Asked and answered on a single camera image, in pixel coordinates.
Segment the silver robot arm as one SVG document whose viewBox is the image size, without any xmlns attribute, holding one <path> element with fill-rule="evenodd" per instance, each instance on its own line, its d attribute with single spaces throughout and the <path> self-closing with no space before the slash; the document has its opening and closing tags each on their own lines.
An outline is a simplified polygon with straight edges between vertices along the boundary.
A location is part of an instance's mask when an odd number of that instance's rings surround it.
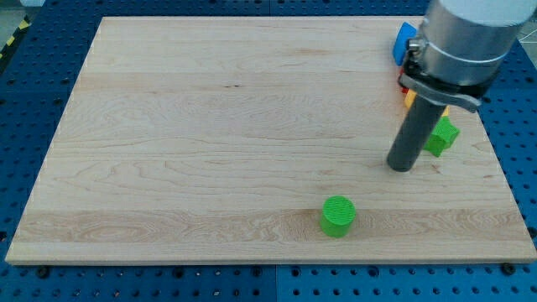
<svg viewBox="0 0 537 302">
<path fill-rule="evenodd" d="M 399 84 L 437 106 L 475 112 L 536 0 L 433 0 L 407 40 Z"/>
</svg>

